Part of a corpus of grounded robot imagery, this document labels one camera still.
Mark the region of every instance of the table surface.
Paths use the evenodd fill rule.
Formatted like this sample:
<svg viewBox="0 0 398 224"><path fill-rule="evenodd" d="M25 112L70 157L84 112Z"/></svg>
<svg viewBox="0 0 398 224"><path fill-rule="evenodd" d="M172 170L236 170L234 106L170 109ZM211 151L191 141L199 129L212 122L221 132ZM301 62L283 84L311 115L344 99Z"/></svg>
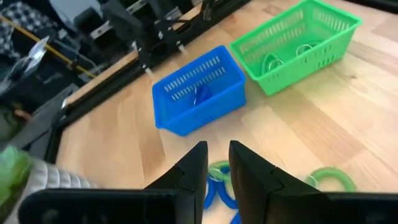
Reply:
<svg viewBox="0 0 398 224"><path fill-rule="evenodd" d="M338 167L360 191L398 192L398 16L326 0L356 14L363 25L344 58L273 96L248 78L246 106L186 137L154 124L151 86L218 45L288 9L297 0L252 0L158 66L69 126L57 165L106 188L139 189L171 168L198 141L206 140L209 162L228 158L231 139L241 141L290 174L305 178L320 167ZM68 102L110 76L131 53L72 95ZM322 190L339 190L333 182ZM221 202L204 223L229 223L235 212Z"/></svg>

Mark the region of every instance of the checkered cloth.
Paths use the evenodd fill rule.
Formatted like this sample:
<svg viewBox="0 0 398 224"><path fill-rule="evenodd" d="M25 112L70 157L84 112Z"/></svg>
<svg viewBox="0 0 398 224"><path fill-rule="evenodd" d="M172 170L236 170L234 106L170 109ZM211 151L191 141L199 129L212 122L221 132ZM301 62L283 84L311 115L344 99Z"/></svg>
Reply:
<svg viewBox="0 0 398 224"><path fill-rule="evenodd" d="M47 16L23 2L10 4L1 10L0 14L33 33L46 27L57 26L57 24L51 21ZM14 50L11 40L13 32L14 28L7 22L0 22L0 54L6 55L13 60L19 60L21 54Z"/></svg>

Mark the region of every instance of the blue basket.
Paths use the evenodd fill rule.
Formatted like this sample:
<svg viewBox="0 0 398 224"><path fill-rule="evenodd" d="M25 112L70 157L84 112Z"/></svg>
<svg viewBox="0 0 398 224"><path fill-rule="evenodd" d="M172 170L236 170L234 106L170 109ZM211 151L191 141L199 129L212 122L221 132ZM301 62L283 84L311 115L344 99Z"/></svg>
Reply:
<svg viewBox="0 0 398 224"><path fill-rule="evenodd" d="M243 106L245 77L219 46L152 87L155 123L181 136Z"/></svg>

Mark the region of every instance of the green basket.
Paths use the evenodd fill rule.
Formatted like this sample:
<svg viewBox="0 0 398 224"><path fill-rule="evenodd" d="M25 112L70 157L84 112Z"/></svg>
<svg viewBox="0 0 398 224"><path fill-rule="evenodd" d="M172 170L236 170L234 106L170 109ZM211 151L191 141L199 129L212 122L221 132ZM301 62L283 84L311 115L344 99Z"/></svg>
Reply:
<svg viewBox="0 0 398 224"><path fill-rule="evenodd" d="M267 95L341 58L362 20L306 0L263 23L230 47Z"/></svg>

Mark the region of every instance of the yellow cable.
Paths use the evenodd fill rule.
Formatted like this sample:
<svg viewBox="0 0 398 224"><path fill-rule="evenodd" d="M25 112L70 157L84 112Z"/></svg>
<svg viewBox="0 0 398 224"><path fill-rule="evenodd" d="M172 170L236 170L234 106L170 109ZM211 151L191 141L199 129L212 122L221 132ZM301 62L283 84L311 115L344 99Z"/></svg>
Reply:
<svg viewBox="0 0 398 224"><path fill-rule="evenodd" d="M9 19L5 18L4 16L0 15L0 19L4 22L7 22L8 24L10 24L10 26L12 26L13 28L15 28L16 30L18 30L19 32L25 34L26 36L28 36L29 38L31 38L32 40L39 42L40 39L38 37L36 37L35 35L31 34L28 30L25 30L24 28L20 27L18 24L10 21ZM61 54L59 51L55 50L53 47L49 46L48 44L45 44L45 48L49 51L51 51L53 54L55 54L56 56L58 56L60 59L64 60L67 64L71 65L73 62L67 58L66 56L64 56L63 54ZM91 72L87 71L86 69L84 69L83 67L81 67L80 65L76 66L77 69L79 69L80 71L82 71L83 73L87 74L89 77L91 78L95 78L95 75L92 74Z"/></svg>

